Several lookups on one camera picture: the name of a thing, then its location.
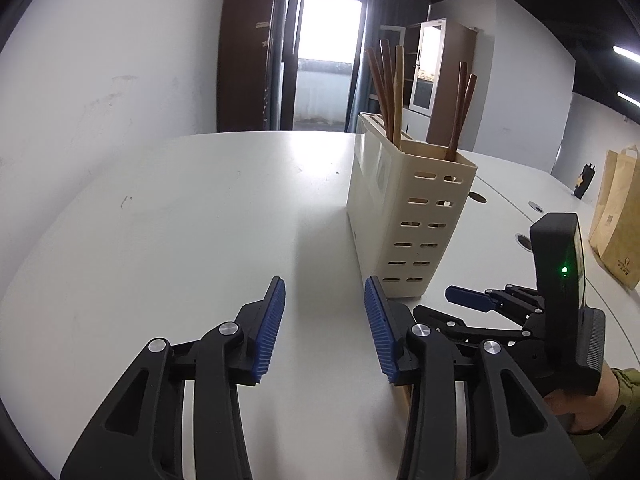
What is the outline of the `person's right hand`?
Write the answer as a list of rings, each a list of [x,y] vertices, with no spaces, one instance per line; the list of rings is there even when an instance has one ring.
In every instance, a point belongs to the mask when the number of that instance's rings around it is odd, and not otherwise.
[[[572,415],[570,432],[600,429],[613,416],[620,395],[620,384],[612,368],[603,363],[600,384],[594,396],[582,393],[555,390],[544,397],[544,402],[555,416]]]

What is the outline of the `olive green sleeve forearm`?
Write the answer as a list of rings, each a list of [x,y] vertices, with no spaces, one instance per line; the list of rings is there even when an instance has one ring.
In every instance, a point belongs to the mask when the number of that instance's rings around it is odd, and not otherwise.
[[[618,398],[611,418],[599,429],[570,435],[591,479],[604,474],[639,423],[638,370],[613,368],[613,374],[618,381]]]

